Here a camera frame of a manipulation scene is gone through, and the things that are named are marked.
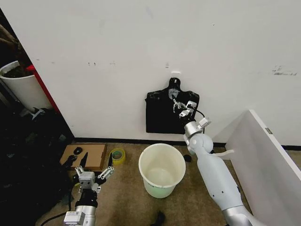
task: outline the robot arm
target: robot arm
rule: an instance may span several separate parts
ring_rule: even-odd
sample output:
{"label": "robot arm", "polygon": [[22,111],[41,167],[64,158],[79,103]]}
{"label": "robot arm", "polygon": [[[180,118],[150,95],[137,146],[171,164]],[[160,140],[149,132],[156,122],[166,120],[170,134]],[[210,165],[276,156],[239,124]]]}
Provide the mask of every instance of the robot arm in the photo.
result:
{"label": "robot arm", "polygon": [[264,226],[244,207],[239,188],[230,174],[224,161],[214,154],[212,139],[202,134],[203,129],[210,124],[203,118],[199,124],[191,118],[195,103],[189,101],[187,105],[179,104],[174,100],[174,112],[179,113],[185,128],[184,140],[191,154],[198,158],[198,169],[202,175],[209,195],[221,208],[222,213],[230,226]]}
{"label": "robot arm", "polygon": [[97,194],[100,193],[103,183],[114,172],[112,166],[112,154],[109,158],[109,166],[97,177],[94,172],[84,171],[81,166],[75,168],[80,183],[80,200],[75,203],[75,211],[66,212],[64,225],[66,226],[94,226],[95,210],[98,206]]}

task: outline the red object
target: red object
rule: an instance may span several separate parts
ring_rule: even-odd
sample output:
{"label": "red object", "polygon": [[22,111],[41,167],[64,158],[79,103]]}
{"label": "red object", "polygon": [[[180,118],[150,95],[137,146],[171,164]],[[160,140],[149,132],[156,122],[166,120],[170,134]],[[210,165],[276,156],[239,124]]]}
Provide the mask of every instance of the red object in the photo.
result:
{"label": "red object", "polygon": [[27,71],[32,72],[34,74],[34,76],[36,77],[36,79],[38,80],[38,83],[40,84],[41,88],[43,89],[45,95],[47,96],[49,102],[51,103],[51,105],[53,106],[53,109],[57,112],[60,113],[60,110],[58,109],[57,105],[55,104],[55,101],[53,100],[53,98],[51,97],[48,89],[46,88],[43,80],[41,79],[41,77],[39,76],[37,70],[35,69],[35,67],[33,65],[30,65],[26,68]]}

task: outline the white flower pot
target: white flower pot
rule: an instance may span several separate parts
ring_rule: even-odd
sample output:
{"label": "white flower pot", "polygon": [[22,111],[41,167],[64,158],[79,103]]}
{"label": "white flower pot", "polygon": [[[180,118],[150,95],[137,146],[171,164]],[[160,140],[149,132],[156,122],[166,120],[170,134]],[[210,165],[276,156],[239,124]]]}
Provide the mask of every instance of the white flower pot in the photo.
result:
{"label": "white flower pot", "polygon": [[0,68],[0,78],[2,81],[4,81],[28,110],[33,112],[34,107],[51,109],[52,105],[34,75],[22,78],[3,77],[5,73],[17,66],[19,66],[19,62],[14,61]]}

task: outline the plastic bucket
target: plastic bucket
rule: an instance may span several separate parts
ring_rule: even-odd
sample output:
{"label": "plastic bucket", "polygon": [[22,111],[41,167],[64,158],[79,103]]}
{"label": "plastic bucket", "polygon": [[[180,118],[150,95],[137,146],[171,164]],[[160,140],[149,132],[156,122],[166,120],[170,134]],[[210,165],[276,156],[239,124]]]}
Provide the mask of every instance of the plastic bucket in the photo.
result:
{"label": "plastic bucket", "polygon": [[141,153],[139,171],[146,191],[155,198],[165,198],[183,179],[186,164],[176,148],[167,144],[154,144]]}

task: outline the cardboard box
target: cardboard box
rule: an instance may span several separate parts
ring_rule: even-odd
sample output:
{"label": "cardboard box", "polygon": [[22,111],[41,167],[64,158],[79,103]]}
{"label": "cardboard box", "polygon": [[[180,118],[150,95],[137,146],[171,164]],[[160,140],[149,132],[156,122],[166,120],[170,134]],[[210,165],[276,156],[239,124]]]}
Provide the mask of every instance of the cardboard box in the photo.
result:
{"label": "cardboard box", "polygon": [[63,164],[66,162],[70,155],[73,155],[73,151],[77,148],[81,147],[83,149],[82,153],[77,155],[77,159],[73,162],[71,169],[73,170],[75,167],[79,166],[81,159],[88,152],[87,162],[85,169],[89,169],[92,171],[101,171],[103,168],[103,162],[106,155],[107,147],[103,144],[72,144],[67,145],[60,163]]}

